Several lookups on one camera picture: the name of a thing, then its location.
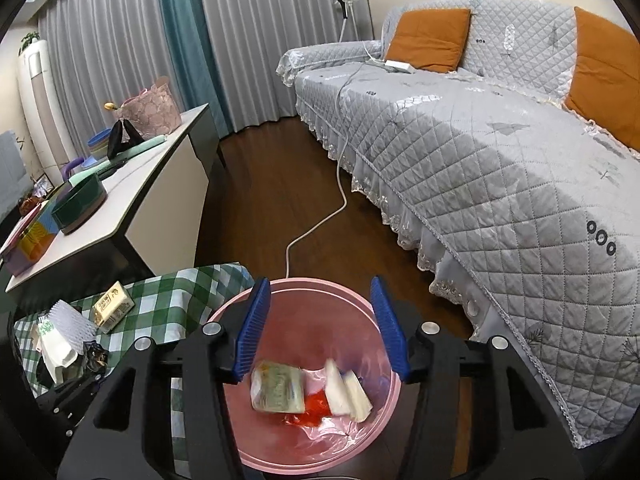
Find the white table top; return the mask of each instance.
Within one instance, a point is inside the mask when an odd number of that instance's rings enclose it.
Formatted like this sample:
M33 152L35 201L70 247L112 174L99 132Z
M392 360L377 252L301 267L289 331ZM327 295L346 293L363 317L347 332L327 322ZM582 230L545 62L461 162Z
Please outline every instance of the white table top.
M135 156L116 173L103 180L108 194L104 204L76 231L68 235L59 232L47 252L33 267L17 278L11 278L6 291L9 292L60 260L113 236L155 168L171 147L184 137L185 130L207 106L202 105L183 113L182 125L168 135L165 142Z

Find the green checkered tablecloth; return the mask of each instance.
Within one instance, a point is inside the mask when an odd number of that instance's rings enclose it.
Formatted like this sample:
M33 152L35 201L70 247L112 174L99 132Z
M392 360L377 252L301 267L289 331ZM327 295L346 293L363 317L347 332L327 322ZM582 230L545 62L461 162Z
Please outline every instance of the green checkered tablecloth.
M243 266L224 264L180 270L125 286L136 304L135 307L110 333L98 333L96 336L96 341L109 351L108 372L115 368L137 338L149 336L157 344L185 338L206 322L224 303L253 284L254 279ZM75 301L71 305L88 318L89 310L99 299L100 294ZM36 366L40 353L34 349L30 337L37 318L38 314L25 317L16 322L14 327L22 355L22 366L35 396L47 391L36 380ZM172 379L171 393L176 472L188 476L181 379Z

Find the metal screw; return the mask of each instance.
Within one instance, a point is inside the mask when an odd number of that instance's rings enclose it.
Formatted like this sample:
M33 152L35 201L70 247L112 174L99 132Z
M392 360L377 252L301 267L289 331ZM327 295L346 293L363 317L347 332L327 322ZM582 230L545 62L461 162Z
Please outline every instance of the metal screw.
M133 346L135 346L136 350L146 350L151 346L151 339L148 337L141 337Z
M509 347L509 342L501 335L491 339L491 344L497 350L506 350Z
M440 331L440 326L433 321L427 321L420 327L425 334L434 335Z
M222 330L222 325L220 323L216 323L215 321L211 323L207 323L202 327L202 331L205 335L216 335Z
M466 302L466 314L468 316L476 317L479 312L480 309L473 301L469 300Z

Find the white power cord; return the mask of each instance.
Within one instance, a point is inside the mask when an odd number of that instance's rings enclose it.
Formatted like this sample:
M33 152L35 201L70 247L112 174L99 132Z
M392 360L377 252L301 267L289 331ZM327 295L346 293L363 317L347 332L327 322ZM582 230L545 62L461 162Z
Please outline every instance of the white power cord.
M338 95L335 97L335 111L336 114L338 116L340 116L340 105L339 105L339 101L340 101L340 94L342 93L342 90L344 90L345 86L347 86L351 80L353 79L353 77L360 71L360 69L364 66L365 64L362 63L358 69L351 74L348 78L347 81L345 81L342 86L340 86L340 89L338 90ZM349 136L348 134L345 134L345 139L344 139L344 146L342 147L342 150L340 151L340 155L338 156L338 161L337 161L337 165L335 167L335 179L338 181L338 189L340 189L340 194L342 195L342 206L340 209L337 209L336 211L334 211L333 213L331 213L329 216L327 216L326 218L324 218L323 220L319 221L316 225L314 225L311 229L309 229L309 231L307 231L306 233L304 233L303 235L299 236L298 238L296 238L295 240L293 240L288 246L287 246L287 250L285 251L285 260L287 263L287 271L285 274L285 278L289 277L289 271L290 271L290 263L289 263L289 251L290 249L293 247L293 245L295 245L296 243L298 243L300 240L302 240L302 238L305 238L307 236L309 236L313 231L315 231L316 229L318 229L322 224L324 224L325 222L329 221L331 218L333 218L334 216L336 216L338 213L341 213L342 211L344 211L344 209L347 207L347 196L344 193L344 190L342 189L342 183L340 182L340 162L342 161L342 156L344 155L345 150L347 149L347 144L349 143Z
M380 59L373 57L371 55L371 53L369 52L369 49L367 48L367 44L364 41L362 42L362 46L364 47L364 51L367 53L367 56L369 56L372 61L375 61L375 62L380 61Z

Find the sofa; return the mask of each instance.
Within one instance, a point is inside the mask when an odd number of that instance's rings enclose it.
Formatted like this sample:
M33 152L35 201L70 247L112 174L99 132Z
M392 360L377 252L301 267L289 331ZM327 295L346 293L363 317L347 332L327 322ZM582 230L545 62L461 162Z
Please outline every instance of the sofa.
M8 130L0 134L0 222L31 189L33 182L20 157L15 134ZM4 244L4 238L0 240L1 244Z
M457 70L380 66L403 13L471 9ZM352 190L461 305L505 336L575 447L640 404L640 155L567 109L573 7L437 0L389 12L381 39L289 50L277 73Z

